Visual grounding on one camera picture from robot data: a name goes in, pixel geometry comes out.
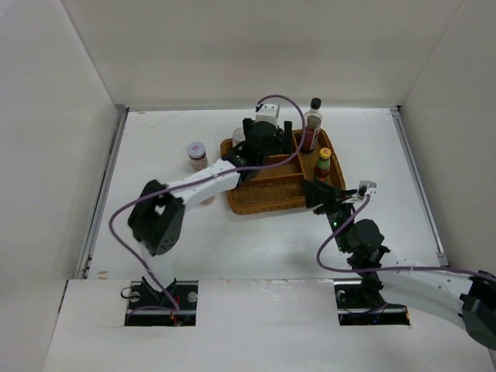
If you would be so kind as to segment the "tall red-label sauce bottle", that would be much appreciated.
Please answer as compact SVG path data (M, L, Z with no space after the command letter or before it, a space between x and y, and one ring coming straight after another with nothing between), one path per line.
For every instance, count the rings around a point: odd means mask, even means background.
M320 98L313 98L310 103L310 109L304 114L305 134L302 137L301 152L311 153L315 149L322 125L321 104L322 100Z

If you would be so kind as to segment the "green-label yellow-cap sauce bottle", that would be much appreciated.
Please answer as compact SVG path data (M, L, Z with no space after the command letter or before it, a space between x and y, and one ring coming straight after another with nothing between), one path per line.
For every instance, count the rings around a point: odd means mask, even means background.
M330 181L330 160L332 152L329 148L323 147L319 151L319 157L314 167L314 179L324 184L331 184Z

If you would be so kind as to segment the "silver-lid blue-label jar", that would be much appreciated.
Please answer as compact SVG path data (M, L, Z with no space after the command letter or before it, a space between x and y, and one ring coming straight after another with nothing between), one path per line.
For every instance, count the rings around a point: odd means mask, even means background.
M232 133L232 146L237 146L245 140L243 128L237 128Z

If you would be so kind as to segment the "pink-cap spice shaker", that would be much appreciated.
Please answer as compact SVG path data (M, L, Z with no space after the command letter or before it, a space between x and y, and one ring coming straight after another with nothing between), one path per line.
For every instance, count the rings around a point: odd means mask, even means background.
M214 202L214 200L215 200L215 197L214 197L214 196L212 196L212 197L210 197L210 198L205 199L205 200L204 200L201 204L202 204L202 205L210 205L211 203L213 203L213 202Z

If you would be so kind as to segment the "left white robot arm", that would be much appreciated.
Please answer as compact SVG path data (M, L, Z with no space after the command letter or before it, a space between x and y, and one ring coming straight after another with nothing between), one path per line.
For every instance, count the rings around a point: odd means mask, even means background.
M270 169L270 156L294 149L291 121L278 129L269 122L246 118L243 129L245 140L211 166L169 185L149 181L140 195L142 200L131 211L128 225L141 245L146 272L155 282L147 291L155 308L167 308L174 300L172 249L179 240L185 213L218 193L251 181L260 170Z

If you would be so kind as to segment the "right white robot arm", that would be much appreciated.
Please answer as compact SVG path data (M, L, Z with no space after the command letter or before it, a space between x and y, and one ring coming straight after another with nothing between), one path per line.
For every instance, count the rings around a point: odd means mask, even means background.
M361 301L406 305L458 326L482 346L495 348L495 276L483 270L427 267L397 255L384 245L377 223L357 216L376 192L376 183L340 190L321 181L305 181L305 206L325 215L349 274L362 281Z

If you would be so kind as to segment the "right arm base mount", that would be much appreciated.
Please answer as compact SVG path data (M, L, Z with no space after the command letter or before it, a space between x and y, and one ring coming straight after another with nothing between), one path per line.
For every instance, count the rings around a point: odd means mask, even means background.
M333 282L341 326L410 326L408 308L387 303L361 279Z

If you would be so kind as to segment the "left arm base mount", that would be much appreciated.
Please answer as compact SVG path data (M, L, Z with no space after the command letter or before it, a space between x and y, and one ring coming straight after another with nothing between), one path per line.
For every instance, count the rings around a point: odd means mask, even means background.
M176 312L171 300L142 277L121 290L120 297L127 301L124 326L195 326L198 289L197 281L174 281L167 288L179 307Z

